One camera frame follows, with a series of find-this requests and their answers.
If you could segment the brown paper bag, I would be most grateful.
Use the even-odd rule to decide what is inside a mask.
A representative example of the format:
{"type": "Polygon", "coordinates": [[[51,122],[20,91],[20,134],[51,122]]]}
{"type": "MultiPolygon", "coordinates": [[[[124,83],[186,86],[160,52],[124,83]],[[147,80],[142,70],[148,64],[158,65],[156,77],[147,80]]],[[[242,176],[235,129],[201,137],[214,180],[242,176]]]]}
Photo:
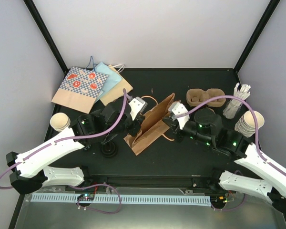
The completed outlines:
{"type": "Polygon", "coordinates": [[[165,132],[169,130],[169,126],[162,121],[162,118],[168,117],[168,108],[174,102],[174,98],[175,93],[172,93],[160,103],[157,103],[144,114],[145,119],[139,128],[139,132],[135,136],[128,134],[124,138],[124,141],[136,156],[161,136],[168,141],[174,141],[165,135],[165,132]]]}

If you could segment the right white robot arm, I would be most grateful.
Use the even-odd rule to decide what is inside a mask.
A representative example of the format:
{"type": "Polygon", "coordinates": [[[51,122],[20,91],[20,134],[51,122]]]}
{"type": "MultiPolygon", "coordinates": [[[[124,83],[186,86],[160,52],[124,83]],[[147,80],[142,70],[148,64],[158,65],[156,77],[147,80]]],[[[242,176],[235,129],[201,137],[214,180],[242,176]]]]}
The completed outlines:
{"type": "Polygon", "coordinates": [[[192,138],[259,176],[251,178],[221,171],[207,180],[210,191],[223,189],[251,195],[286,214],[286,168],[259,151],[259,147],[241,133],[225,129],[219,115],[202,109],[195,112],[193,120],[187,115],[177,119],[169,116],[163,121],[177,142],[184,137],[192,138]]]}

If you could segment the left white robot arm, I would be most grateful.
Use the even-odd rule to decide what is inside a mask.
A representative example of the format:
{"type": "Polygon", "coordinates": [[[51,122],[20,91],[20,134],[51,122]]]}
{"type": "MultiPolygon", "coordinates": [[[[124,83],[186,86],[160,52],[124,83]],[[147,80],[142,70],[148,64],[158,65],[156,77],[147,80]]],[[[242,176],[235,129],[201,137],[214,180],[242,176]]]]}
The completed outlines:
{"type": "Polygon", "coordinates": [[[20,194],[48,186],[90,189],[93,179],[87,167],[59,168],[51,164],[92,145],[99,146],[104,157],[115,156],[118,146],[112,140],[125,132],[135,136],[145,119],[142,111],[146,106],[147,103],[138,97],[127,102],[111,102],[102,110],[80,115],[69,127],[30,151],[8,153],[6,160],[12,170],[11,187],[20,194]]]}

